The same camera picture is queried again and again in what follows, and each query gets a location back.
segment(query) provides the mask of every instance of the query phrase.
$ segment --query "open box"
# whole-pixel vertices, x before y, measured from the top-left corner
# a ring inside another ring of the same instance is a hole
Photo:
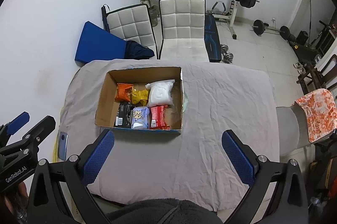
[[[97,126],[113,128],[114,131],[166,132],[180,134],[183,115],[183,83],[181,74],[180,67],[132,68],[107,72],[99,95],[95,124]],[[115,101],[117,83],[133,84],[136,89],[143,90],[148,83],[170,79],[175,79],[175,83],[171,90],[174,105],[170,105],[165,111],[165,122],[171,127],[170,130],[136,130],[114,127],[120,104],[118,101]]]

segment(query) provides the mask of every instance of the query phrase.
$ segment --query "gray chair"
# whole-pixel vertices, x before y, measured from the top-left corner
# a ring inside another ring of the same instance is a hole
[[[326,135],[317,141],[309,142],[307,118],[303,109],[295,103],[290,107],[276,107],[280,156],[285,156],[292,151],[323,141],[332,135]]]

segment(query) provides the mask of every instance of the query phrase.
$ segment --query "black package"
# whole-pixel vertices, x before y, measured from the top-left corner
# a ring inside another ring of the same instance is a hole
[[[119,104],[114,127],[131,129],[131,114],[133,109],[133,104],[131,104],[130,102],[122,101]]]

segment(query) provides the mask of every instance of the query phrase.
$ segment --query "orange floral cloth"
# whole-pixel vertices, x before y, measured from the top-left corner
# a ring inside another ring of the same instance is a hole
[[[332,94],[318,89],[295,101],[304,110],[311,143],[327,136],[337,128],[337,109]]]

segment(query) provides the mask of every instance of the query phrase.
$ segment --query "blue gripper pad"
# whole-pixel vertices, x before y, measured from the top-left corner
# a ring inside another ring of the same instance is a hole
[[[222,134],[221,141],[242,183],[252,186],[255,181],[254,168],[248,158],[227,131]]]
[[[23,112],[15,119],[13,119],[7,125],[7,134],[14,135],[18,130],[20,130],[24,125],[29,122],[29,114],[27,112]]]
[[[112,131],[108,131],[83,165],[83,185],[87,186],[88,184],[94,183],[114,144],[114,134]]]

